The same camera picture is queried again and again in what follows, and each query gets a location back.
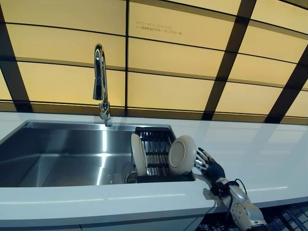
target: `white countertop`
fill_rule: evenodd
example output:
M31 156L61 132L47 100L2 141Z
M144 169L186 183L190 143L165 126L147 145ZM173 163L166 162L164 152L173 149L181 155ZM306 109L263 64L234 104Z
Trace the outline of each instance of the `white countertop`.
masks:
M0 112L0 140L29 119L99 121L98 116ZM112 117L113 123L169 124L190 135L240 178L257 206L308 199L308 126ZM100 186L0 188L0 227L69 225L200 215L217 211L209 186L196 181Z

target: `stainless steel sink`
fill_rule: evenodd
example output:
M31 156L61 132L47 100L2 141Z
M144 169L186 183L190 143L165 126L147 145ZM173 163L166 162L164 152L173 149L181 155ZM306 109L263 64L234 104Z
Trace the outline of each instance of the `stainless steel sink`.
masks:
M27 121L0 141L0 187L124 183L137 126Z

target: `white cabinet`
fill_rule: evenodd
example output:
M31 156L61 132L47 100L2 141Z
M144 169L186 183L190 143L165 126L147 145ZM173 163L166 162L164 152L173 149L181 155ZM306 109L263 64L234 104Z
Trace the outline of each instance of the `white cabinet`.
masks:
M45 226L45 227L10 227L0 228L0 231L82 231L79 225Z
M203 217L171 218L154 220L137 220L128 222L112 222L101 224L81 225L82 231L194 231L200 224Z

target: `chrome faucet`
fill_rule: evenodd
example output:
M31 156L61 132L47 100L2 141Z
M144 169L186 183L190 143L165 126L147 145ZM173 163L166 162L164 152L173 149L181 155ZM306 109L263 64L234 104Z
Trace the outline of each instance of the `chrome faucet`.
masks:
M107 94L107 79L106 79L106 61L103 46L96 44L94 50L94 73L95 82L93 90L93 99L102 100L99 104L101 113L100 118L107 125L107 120L110 119L110 104Z

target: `cable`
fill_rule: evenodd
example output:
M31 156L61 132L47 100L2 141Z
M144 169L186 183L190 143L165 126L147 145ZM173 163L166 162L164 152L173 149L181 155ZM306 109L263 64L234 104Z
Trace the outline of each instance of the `cable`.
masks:
M228 211L227 211L227 214L226 214L226 217L225 217L226 222L228 221L228 216L229 216L229 213L230 213L230 210L231 210L231 206L232 206L232 203L233 203L232 195L230 194L230 192L228 194L230 196L230 204L228 206Z
M242 186L244 187L245 193L247 195L247 191L246 191L244 183L240 179L238 179L238 178L236 178L234 181L237 181L237 180L242 184Z

